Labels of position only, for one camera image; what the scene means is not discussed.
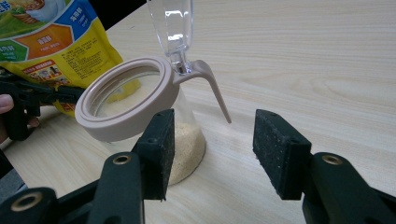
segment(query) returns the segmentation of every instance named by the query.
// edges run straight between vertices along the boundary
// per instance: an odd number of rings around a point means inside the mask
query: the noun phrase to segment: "plastic lid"
[[[161,57],[121,63],[97,78],[76,105],[76,120],[94,138],[120,141],[142,133],[152,116],[171,108],[179,90]]]

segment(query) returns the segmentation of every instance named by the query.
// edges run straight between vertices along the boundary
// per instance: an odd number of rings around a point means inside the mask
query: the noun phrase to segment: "yellow package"
[[[0,27],[0,66],[30,82],[85,89],[122,62],[88,0],[0,0]]]

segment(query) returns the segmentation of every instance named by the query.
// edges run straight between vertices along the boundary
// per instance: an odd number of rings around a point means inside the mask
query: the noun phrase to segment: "black clamp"
[[[256,111],[253,151],[282,200],[303,200],[306,223],[396,223],[396,198],[371,188],[345,158],[311,143],[278,114]]]
[[[56,90],[53,87],[31,83],[0,67],[0,94],[9,94],[14,101],[14,107],[1,115],[9,138],[22,141],[29,136],[26,114],[39,117],[40,106],[56,101],[76,104],[83,92],[84,89],[77,87],[60,86]]]
[[[0,205],[1,223],[145,223],[144,200],[165,200],[174,157],[175,111],[167,109],[131,151],[106,159],[98,180],[59,199],[50,188],[23,190]]]

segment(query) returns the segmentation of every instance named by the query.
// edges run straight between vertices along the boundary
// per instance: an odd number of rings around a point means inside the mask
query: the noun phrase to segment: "wood grain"
[[[301,202],[280,201],[252,152],[258,108],[285,118],[314,153],[347,158],[396,195],[396,2],[196,0],[194,13],[188,56],[210,64],[233,123],[204,80],[182,84],[206,153],[166,202],[145,202],[147,223],[304,223]],[[147,6],[107,33],[124,60],[163,55]],[[45,112],[6,154],[29,187],[62,196],[97,178],[114,150]]]

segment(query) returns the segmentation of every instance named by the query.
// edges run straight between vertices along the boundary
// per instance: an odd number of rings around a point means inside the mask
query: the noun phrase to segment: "beige plastic handle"
[[[232,121],[231,121],[230,114],[228,113],[227,106],[225,105],[224,100],[221,96],[221,92],[220,92],[218,83],[215,79],[215,76],[213,75],[213,72],[212,72],[212,69],[210,68],[210,66],[202,60],[197,60],[197,61],[194,61],[191,63],[191,70],[192,70],[192,72],[187,75],[175,74],[173,84],[179,85],[180,83],[185,82],[185,81],[190,80],[195,77],[202,77],[202,78],[206,79],[209,82],[210,87],[212,88],[212,91],[216,96],[216,99],[218,100],[219,106],[221,108],[221,111],[224,114],[224,117],[227,119],[228,123],[231,123]]]

